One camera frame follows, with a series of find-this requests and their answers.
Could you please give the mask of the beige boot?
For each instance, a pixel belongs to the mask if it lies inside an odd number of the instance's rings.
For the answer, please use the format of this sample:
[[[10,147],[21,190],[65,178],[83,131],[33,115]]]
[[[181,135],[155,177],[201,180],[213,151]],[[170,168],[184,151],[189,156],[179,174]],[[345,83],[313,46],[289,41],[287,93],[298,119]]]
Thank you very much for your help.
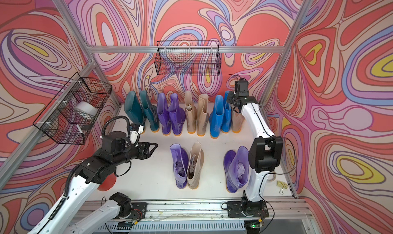
[[[187,170],[187,183],[193,190],[197,189],[200,181],[201,170],[204,164],[204,151],[199,142],[194,143],[191,148],[190,160]]]
[[[192,93],[191,91],[186,91],[185,92],[185,112],[186,112],[186,121],[187,121],[187,131],[190,134],[193,134],[196,132],[196,108],[193,103],[192,99]]]
[[[239,133],[242,129],[242,125],[245,118],[241,113],[237,113],[235,110],[231,112],[231,129],[234,133]]]
[[[198,98],[198,110],[197,110],[197,124],[196,130],[198,136],[204,136],[206,133],[207,123],[209,121],[208,114],[208,99],[207,94],[201,94]]]

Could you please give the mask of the blue boot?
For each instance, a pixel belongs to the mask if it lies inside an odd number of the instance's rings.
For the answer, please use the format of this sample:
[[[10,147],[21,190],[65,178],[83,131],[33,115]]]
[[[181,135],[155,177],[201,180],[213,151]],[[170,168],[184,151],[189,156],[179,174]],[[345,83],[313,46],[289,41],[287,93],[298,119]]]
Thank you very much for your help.
[[[229,131],[231,129],[232,108],[231,108],[231,105],[227,102],[229,92],[230,91],[226,91],[225,96],[224,96],[224,117],[223,117],[223,124],[221,127],[221,130],[223,133],[229,133]]]
[[[223,125],[224,113],[224,98],[221,95],[217,95],[215,98],[213,111],[209,116],[210,135],[213,139],[217,139],[220,135]]]

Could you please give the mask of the dark purple boot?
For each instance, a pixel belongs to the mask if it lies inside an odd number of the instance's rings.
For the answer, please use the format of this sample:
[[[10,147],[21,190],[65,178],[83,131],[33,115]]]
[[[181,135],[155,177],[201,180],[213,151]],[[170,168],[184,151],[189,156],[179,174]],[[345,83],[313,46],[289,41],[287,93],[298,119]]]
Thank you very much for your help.
[[[158,96],[157,114],[162,126],[162,133],[164,135],[169,135],[172,129],[172,122],[169,117],[168,105],[164,93],[160,93]]]
[[[172,122],[172,130],[175,136],[180,136],[186,120],[185,111],[180,107],[178,94],[171,94],[171,103],[168,108],[169,117]]]

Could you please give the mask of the teal boot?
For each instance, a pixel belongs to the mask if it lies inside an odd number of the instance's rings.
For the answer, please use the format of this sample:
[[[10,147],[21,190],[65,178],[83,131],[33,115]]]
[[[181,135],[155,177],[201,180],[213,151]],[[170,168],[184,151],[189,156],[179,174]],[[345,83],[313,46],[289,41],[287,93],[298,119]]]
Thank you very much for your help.
[[[142,125],[143,131],[145,131],[146,117],[135,91],[128,92],[124,103],[124,111],[132,123]]]
[[[157,115],[157,107],[152,105],[146,90],[140,92],[140,100],[142,104],[142,110],[149,121],[151,131],[159,131],[160,124]]]

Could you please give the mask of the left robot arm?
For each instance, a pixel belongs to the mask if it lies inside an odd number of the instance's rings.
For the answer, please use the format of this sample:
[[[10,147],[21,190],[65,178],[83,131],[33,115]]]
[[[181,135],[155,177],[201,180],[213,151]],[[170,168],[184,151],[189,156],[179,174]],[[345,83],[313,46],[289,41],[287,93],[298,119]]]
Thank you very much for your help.
[[[98,210],[71,225],[74,216],[85,201],[105,179],[115,173],[117,166],[133,159],[148,159],[157,149],[156,143],[139,142],[126,146],[124,142],[102,146],[92,157],[70,171],[62,196],[31,230],[32,234],[91,234],[115,217],[128,217],[132,212],[131,200],[116,193]]]

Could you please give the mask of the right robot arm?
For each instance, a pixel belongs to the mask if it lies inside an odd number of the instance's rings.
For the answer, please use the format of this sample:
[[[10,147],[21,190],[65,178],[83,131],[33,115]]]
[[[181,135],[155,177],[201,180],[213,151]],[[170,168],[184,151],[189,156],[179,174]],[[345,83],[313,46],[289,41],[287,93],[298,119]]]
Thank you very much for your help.
[[[268,128],[256,99],[248,96],[247,91],[230,91],[227,103],[234,110],[240,111],[254,135],[254,141],[247,154],[253,171],[239,202],[241,213],[246,217],[266,218],[269,212],[267,202],[263,199],[263,191],[268,177],[280,165],[283,138],[275,136]]]

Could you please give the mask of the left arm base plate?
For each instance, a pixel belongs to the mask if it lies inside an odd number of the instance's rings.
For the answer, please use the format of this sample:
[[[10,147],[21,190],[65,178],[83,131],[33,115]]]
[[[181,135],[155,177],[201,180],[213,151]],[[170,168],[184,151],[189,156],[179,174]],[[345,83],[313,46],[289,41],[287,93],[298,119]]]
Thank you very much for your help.
[[[145,218],[147,211],[146,202],[131,202],[120,207],[118,218],[140,221]]]

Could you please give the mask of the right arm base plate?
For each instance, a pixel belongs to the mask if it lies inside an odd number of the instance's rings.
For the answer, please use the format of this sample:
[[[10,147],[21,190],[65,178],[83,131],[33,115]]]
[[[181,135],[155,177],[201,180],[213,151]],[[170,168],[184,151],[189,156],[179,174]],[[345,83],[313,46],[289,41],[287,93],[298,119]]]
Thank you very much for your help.
[[[265,201],[259,202],[226,202],[226,209],[229,218],[261,218],[269,217],[268,207]]]

